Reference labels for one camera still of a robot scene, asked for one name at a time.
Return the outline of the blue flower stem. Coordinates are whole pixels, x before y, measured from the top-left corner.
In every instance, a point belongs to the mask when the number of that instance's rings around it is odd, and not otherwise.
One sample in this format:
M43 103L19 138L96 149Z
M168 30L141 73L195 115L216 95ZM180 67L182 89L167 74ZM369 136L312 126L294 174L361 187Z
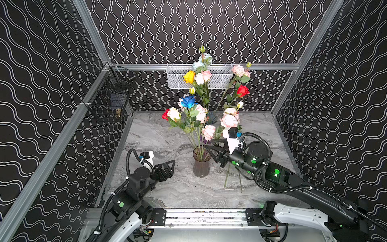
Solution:
M196 102L194 95L186 95L179 102L179 127L187 135L194 147L194 155L198 161L203 161L204 148L200 141L200 128L206 117L206 111Z

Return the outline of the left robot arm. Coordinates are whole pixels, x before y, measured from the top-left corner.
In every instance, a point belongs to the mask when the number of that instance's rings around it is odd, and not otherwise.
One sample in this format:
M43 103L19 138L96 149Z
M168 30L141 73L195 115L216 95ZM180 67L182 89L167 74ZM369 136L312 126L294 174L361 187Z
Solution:
M88 242L126 242L136 230L153 223L165 224L144 197L174 174L175 161L154 168L139 167L110 195Z

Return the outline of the small red rose stem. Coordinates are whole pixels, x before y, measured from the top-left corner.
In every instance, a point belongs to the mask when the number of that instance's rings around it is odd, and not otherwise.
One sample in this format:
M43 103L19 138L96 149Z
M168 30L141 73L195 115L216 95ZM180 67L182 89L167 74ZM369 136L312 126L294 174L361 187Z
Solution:
M170 109L167 109L165 112L164 112L164 114L162 115L162 118L164 119L164 120L169 120L170 119L170 117L169 117L169 115L168 115L168 113L169 113L169 111L170 111Z

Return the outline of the cream pink rose stem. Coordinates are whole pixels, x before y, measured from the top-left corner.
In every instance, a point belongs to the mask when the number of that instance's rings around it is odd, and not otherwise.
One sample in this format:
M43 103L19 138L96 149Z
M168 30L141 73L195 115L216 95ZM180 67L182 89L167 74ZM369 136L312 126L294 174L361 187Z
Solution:
M187 125L185 122L185 119L182 118L181 112L174 107L170 108L168 115L170 117L170 119L168 120L168 123L170 124L170 126L172 128L181 129L184 132L184 134L186 135L187 139L189 140L189 142L194 150L198 146L198 144L194 141L194 138L193 138L192 125Z

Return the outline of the large red rose stem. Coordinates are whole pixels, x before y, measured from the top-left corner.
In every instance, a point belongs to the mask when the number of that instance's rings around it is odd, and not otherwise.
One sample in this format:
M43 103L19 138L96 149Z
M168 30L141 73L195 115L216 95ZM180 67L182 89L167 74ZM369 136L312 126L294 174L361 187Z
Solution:
M231 96L227 95L226 102L223 105L223 108L240 109L243 105L238 103L241 102L243 97L248 96L249 94L250 90L246 86L240 85Z

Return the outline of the yellow rose stem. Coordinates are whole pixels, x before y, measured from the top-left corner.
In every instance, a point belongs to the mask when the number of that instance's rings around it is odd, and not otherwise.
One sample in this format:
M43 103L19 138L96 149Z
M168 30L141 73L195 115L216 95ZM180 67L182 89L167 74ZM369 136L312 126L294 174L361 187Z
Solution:
M197 74L197 73L194 72L194 71L189 71L189 72L187 72L187 73L184 75L184 77L183 77L184 80L185 80L185 82L191 85L191 87L190 87L190 89L189 89L189 93L190 93L191 95L196 94L196 83L195 83L195 75L196 75L196 74Z

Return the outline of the dark pink glass vase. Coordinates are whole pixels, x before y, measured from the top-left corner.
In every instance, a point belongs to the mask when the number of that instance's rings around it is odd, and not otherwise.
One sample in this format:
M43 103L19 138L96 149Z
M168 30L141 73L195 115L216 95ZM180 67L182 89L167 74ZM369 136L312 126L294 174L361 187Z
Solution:
M211 154L203 146L197 146L192 152L195 160L193 173L199 178L204 178L210 173Z

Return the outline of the pink rosebud stem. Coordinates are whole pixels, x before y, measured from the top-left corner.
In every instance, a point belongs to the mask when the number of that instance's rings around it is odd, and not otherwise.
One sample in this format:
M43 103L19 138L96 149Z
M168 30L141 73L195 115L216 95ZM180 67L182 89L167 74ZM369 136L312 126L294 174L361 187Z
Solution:
M203 103L204 107L209 111L209 103L210 103L210 94L209 94L209 82L211 80L212 74L209 70L202 71L202 76L203 76L203 92L204 92L204 97L203 97Z

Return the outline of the cream white rose stem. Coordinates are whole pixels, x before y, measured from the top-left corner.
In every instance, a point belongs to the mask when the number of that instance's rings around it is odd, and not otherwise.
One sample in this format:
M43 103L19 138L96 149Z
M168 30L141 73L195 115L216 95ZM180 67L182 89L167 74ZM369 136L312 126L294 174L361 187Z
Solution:
M195 75L195 83L196 83L196 94L200 97L202 103L203 103L203 97L204 97L204 92L203 92L203 76L202 73L198 73Z

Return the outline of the large pink peony spray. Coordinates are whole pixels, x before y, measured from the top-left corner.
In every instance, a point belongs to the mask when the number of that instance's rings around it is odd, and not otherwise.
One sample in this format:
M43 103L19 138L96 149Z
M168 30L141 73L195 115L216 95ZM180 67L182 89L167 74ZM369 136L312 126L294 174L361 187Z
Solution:
M209 125L209 111L196 101L195 88L189 89L189 94L184 95L178 101L178 118L174 121L188 136L194 146L194 158L204 162L207 155L204 145L209 143L215 136L216 128Z

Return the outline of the blue purple glass vase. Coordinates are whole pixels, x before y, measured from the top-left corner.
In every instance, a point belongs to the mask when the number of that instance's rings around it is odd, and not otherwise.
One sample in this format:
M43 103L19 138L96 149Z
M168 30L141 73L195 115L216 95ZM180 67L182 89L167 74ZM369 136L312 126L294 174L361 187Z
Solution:
M204 129L204 139L206 143L211 142L211 140L214 138L215 132L216 132L216 127L214 124L217 122L217 116L214 113L209 113L208 114L208 120L205 125Z

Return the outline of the white flower stem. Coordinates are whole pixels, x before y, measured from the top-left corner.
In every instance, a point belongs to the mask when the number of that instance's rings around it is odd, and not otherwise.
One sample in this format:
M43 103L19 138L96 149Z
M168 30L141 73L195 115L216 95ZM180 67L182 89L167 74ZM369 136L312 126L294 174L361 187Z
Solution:
M213 59L210 54L206 53L206 48L203 45L199 47L199 52L200 56L198 61L192 65L192 70L196 73L209 70L209 66L212 64Z

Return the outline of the pink peony spray stem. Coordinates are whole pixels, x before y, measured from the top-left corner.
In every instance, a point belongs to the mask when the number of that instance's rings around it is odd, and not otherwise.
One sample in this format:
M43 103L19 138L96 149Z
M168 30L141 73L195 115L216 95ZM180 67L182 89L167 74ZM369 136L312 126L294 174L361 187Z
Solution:
M221 99L217 104L215 111L218 111L221 108L221 105L225 104L227 95L231 96L240 85L245 86L251 80L251 66L252 63L248 62L245 66L237 64L231 68L233 76L229 80L225 90L222 92Z

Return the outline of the pink spray flower stem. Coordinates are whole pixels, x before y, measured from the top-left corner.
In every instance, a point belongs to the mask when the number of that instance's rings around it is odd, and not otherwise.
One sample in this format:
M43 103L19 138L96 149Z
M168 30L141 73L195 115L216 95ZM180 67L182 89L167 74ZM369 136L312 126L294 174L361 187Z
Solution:
M239 110L240 109L236 109L236 108L227 108L227 109L225 109L223 111L223 115L222 115L222 117L219 120L220 121L220 126L218 126L216 128L216 132L215 132L215 135L214 135L213 139L225 139L223 137L223 134L222 134L222 131L225 128L235 128L235 127L237 127L239 129L239 127L240 127ZM204 129L205 128L202 128L202 133L201 133L201 137L202 137L203 141L205 141L204 134L203 134Z

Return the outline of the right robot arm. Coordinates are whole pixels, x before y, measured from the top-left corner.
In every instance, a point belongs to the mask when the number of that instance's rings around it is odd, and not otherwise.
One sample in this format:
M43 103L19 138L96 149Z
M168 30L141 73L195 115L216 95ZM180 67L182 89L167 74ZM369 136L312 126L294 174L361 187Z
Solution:
M387 227L367 215L362 203L345 202L322 189L314 187L289 169L272 163L273 152L269 144L254 134L256 140L250 144L238 141L235 148L225 139L213 140L205 145L216 163L224 167L233 164L248 179L253 179L263 190L275 194L287 194L295 197L311 208L318 209L328 216L328 230L339 242L357 239L370 241L369 225L387 230Z

